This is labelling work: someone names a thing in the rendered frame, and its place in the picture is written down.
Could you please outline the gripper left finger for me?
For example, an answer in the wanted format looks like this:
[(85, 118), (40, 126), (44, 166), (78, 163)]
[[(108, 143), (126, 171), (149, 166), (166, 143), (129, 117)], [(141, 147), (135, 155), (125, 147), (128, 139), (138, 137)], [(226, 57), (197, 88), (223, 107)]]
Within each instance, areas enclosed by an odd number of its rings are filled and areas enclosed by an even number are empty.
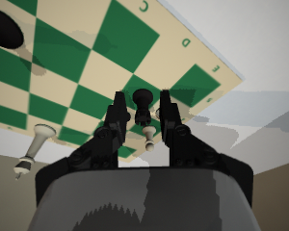
[(93, 138), (74, 150), (69, 157), (37, 172), (37, 208), (50, 183), (58, 176), (81, 168), (118, 167), (118, 149), (125, 142), (127, 116), (124, 92), (116, 91), (113, 105), (108, 106), (104, 124), (94, 131)]

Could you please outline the green and cream chessboard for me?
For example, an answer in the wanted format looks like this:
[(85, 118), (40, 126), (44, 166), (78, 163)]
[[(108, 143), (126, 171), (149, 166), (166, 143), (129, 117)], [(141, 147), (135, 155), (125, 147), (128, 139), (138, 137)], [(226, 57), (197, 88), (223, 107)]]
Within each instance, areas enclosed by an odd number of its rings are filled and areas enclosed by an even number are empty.
[(19, 134), (46, 124), (56, 131), (47, 141), (77, 149), (122, 91), (131, 119), (118, 160), (130, 163), (146, 151), (135, 90), (153, 94), (156, 144), (160, 91), (184, 124), (243, 82), (157, 0), (0, 0), (0, 11), (24, 37), (17, 49), (0, 46), (0, 128)]

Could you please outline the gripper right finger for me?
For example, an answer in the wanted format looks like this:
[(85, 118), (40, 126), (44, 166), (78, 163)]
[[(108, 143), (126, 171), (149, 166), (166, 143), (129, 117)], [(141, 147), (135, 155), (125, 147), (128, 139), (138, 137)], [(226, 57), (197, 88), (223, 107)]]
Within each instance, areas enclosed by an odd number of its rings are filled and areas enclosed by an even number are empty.
[(170, 149), (170, 167), (196, 165), (223, 170), (237, 181), (252, 206), (252, 168), (242, 161), (218, 153), (212, 146), (192, 135), (191, 129), (182, 124), (177, 103), (171, 103), (169, 90), (160, 91), (159, 116), (162, 141)]

